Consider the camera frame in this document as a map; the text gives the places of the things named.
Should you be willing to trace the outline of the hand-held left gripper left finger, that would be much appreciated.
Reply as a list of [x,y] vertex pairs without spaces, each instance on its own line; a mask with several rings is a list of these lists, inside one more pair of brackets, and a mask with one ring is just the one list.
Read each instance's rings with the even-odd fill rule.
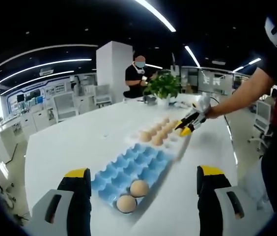
[[57,189],[49,190],[32,208],[33,236],[89,236],[91,179],[88,168],[69,171]]

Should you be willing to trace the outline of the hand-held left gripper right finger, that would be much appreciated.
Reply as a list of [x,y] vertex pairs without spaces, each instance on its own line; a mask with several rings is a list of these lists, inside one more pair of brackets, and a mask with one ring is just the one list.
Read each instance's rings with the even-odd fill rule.
[[253,200],[222,170],[198,166],[197,195],[201,236],[253,235]]

